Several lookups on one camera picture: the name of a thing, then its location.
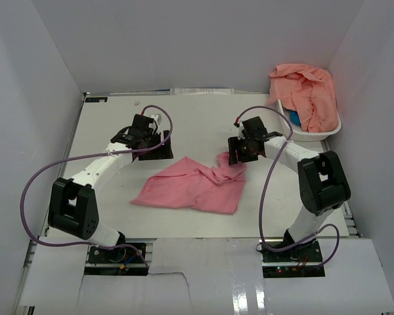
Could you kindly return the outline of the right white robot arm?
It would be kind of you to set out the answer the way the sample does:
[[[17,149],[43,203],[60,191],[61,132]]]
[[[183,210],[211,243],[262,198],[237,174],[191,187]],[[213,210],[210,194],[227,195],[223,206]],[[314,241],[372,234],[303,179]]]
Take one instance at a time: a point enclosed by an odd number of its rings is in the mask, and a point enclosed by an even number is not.
[[[257,161],[259,157],[272,159],[272,166],[281,163],[298,176],[302,202],[294,223],[286,229],[281,243],[276,246],[261,241],[259,252],[284,252],[293,262],[307,254],[306,243],[322,231],[324,221],[351,197],[350,187],[337,153],[317,152],[293,143],[278,133],[268,132],[260,117],[242,121],[236,119],[238,136],[228,139],[229,165]]]

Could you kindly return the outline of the pink t shirt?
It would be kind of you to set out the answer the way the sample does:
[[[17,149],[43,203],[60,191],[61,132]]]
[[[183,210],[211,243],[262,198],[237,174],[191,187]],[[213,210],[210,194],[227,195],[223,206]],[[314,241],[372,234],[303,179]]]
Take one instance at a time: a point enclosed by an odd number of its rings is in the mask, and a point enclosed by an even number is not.
[[[217,162],[218,166],[208,167],[184,157],[150,177],[130,204],[233,215],[246,184],[247,166],[229,165],[228,152],[217,155]]]

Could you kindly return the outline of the salmon orange t shirt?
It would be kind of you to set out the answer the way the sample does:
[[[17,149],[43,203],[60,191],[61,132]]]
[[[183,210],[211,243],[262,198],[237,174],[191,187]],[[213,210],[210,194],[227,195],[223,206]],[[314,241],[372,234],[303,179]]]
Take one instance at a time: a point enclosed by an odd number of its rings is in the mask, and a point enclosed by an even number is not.
[[[269,79],[270,101],[280,100],[285,109],[296,111],[303,131],[325,133],[336,128],[336,92],[328,71],[306,64],[281,64]]]

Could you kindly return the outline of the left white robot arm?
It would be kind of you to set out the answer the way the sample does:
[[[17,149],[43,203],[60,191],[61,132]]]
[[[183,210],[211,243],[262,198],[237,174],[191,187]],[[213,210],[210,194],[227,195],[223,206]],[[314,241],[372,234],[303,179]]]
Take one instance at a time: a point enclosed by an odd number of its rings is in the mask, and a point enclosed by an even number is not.
[[[97,194],[125,166],[135,160],[172,159],[169,130],[161,130],[159,114],[136,114],[130,126],[115,134],[104,155],[69,179],[53,183],[48,225],[83,241],[103,247],[112,262],[125,256],[121,232],[100,222]]]

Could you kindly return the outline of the white plastic basket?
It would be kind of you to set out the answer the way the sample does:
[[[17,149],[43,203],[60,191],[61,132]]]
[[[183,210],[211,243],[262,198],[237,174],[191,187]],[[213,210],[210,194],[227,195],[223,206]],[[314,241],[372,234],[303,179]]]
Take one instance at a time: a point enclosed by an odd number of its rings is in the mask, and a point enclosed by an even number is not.
[[[300,126],[296,125],[291,121],[290,111],[285,109],[282,106],[280,100],[275,102],[277,110],[286,118],[287,122],[284,120],[281,121],[283,131],[286,136],[290,134],[290,126],[292,126],[293,134],[291,139],[293,141],[302,141],[302,142],[314,142],[314,141],[322,141],[327,139],[329,136],[338,133],[341,129],[341,119],[338,115],[338,125],[332,131],[328,131],[325,133],[310,133],[307,131],[303,131]]]

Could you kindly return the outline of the black label sticker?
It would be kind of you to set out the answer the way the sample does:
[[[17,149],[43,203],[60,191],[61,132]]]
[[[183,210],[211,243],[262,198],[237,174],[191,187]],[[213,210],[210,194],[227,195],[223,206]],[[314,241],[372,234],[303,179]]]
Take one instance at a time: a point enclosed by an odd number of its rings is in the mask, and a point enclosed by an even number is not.
[[[101,102],[107,102],[108,97],[107,96],[102,96],[102,97],[87,97],[85,99],[85,103],[101,103]]]

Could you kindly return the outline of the blue cloth in basket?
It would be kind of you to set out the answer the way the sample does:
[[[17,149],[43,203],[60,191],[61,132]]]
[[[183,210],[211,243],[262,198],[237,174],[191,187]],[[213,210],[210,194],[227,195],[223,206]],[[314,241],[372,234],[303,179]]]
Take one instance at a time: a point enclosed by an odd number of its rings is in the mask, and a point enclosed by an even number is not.
[[[290,121],[297,126],[301,126],[299,115],[296,111],[289,111]]]

